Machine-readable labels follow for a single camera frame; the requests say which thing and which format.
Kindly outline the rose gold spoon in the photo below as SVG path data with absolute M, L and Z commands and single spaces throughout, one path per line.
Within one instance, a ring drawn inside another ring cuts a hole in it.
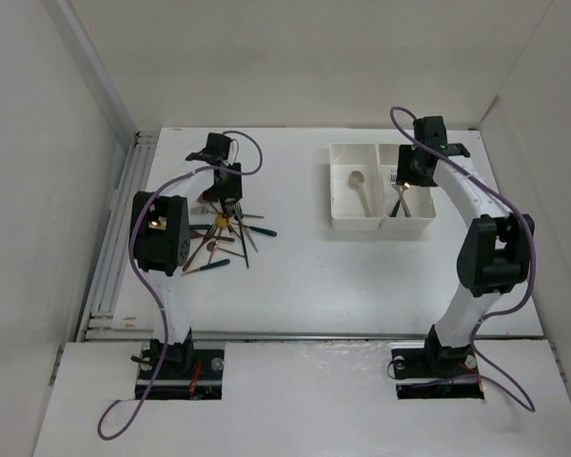
M 235 257 L 241 257 L 241 258 L 245 258 L 246 256 L 243 253 L 231 250 L 231 249 L 227 249 L 227 248 L 222 248 L 219 246 L 219 244 L 217 242 L 210 242 L 207 244 L 207 251 L 209 252 L 209 259 L 212 259 L 217 252 L 222 252 L 228 255 L 232 255 Z

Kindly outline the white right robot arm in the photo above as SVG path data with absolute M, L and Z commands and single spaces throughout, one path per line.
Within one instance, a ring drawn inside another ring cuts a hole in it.
M 442 189 L 467 228 L 456 262 L 458 288 L 430 331 L 437 343 L 422 351 L 423 367 L 442 375 L 455 366 L 455 350 L 469 347 L 482 322 L 494 316 L 503 295 L 521 283 L 534 286 L 535 226 L 484 182 L 463 144 L 448 141 L 441 116 L 414 118 L 407 138 L 399 148 L 397 183 Z

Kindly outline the silver spoon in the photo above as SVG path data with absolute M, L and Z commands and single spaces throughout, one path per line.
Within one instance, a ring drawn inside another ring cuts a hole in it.
M 366 217 L 371 216 L 370 207 L 367 201 L 367 197 L 364 191 L 364 175 L 359 170 L 352 170 L 348 177 L 348 184 L 352 189 L 355 189 L 364 209 L 364 214 Z

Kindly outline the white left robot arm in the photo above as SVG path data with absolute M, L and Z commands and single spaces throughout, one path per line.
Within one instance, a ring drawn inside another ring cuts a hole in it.
M 187 156 L 188 162 L 202 165 L 176 175 L 153 191 L 135 193 L 131 206 L 128 261 L 133 273 L 155 302 L 155 330 L 152 340 L 163 350 L 161 366 L 172 377 L 188 375 L 194 355 L 184 348 L 191 323 L 183 298 L 174 290 L 174 275 L 190 256 L 188 201 L 171 191 L 199 174 L 214 178 L 212 198 L 228 200 L 225 194 L 242 184 L 248 173 L 230 159 L 238 130 L 210 133 L 205 146 Z

